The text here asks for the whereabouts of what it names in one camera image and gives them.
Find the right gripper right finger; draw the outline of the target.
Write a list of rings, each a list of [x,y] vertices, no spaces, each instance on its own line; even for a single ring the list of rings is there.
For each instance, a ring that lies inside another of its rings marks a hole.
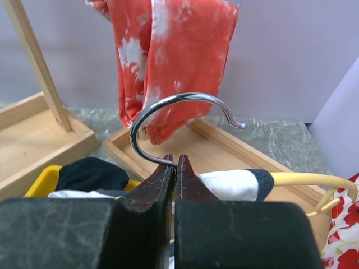
[[[175,268],[322,268],[304,211],[291,202],[221,201],[178,161]]]

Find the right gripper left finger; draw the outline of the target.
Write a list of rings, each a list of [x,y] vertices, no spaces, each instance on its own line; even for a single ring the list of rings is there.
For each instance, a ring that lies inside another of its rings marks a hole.
[[[116,198],[1,202],[2,268],[168,268],[174,170]]]

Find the white graphic tank top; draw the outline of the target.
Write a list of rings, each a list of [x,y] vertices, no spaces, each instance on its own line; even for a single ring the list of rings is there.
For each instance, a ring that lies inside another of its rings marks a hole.
[[[274,188],[274,178],[262,169],[237,169],[199,174],[197,178],[217,198],[223,201],[263,201]],[[51,192],[49,198],[118,198],[127,191],[63,190]]]

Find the yellow hanger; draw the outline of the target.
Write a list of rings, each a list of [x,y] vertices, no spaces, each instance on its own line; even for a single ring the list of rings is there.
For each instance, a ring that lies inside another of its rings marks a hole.
[[[155,113],[157,110],[167,105],[172,105],[184,101],[204,101],[207,103],[217,105],[218,107],[221,108],[229,125],[231,125],[233,128],[237,128],[241,130],[246,128],[246,123],[236,122],[234,120],[231,111],[222,100],[210,94],[205,94],[200,92],[175,94],[160,99],[154,104],[151,104],[151,106],[145,108],[139,114],[139,116],[135,119],[134,123],[132,124],[130,130],[131,146],[137,152],[137,154],[139,154],[142,158],[146,159],[147,161],[151,161],[152,163],[157,163],[160,165],[166,165],[168,167],[171,167],[174,172],[177,172],[177,167],[178,167],[178,165],[175,162],[149,155],[141,149],[141,147],[137,142],[137,133],[141,127],[141,124],[147,119],[147,117]],[[308,217],[316,216],[337,205],[340,202],[340,199],[335,198],[333,200],[330,200],[330,198],[338,188],[344,188],[348,190],[348,196],[350,197],[352,203],[355,203],[357,201],[357,194],[358,194],[357,186],[350,180],[346,180],[341,177],[337,177],[333,175],[325,175],[325,174],[316,174],[316,173],[295,173],[295,172],[272,172],[271,175],[274,178],[275,186],[326,185],[330,187],[330,189],[327,190],[327,192],[322,196],[322,198],[317,203],[315,207],[315,211],[306,214]]]

